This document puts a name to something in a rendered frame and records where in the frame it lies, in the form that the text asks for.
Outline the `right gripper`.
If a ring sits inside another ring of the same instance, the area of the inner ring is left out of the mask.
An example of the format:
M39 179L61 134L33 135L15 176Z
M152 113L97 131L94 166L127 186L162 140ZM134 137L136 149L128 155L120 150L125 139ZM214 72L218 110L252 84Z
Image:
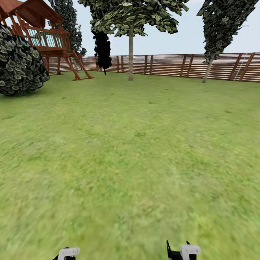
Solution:
M188 241L186 241L187 244L190 244ZM167 251L168 251L168 258L171 258L172 260L183 260L182 256L181 256L181 252L174 252L171 251L169 242L167 241ZM196 260L196 256L195 254L191 254L189 255L189 260Z

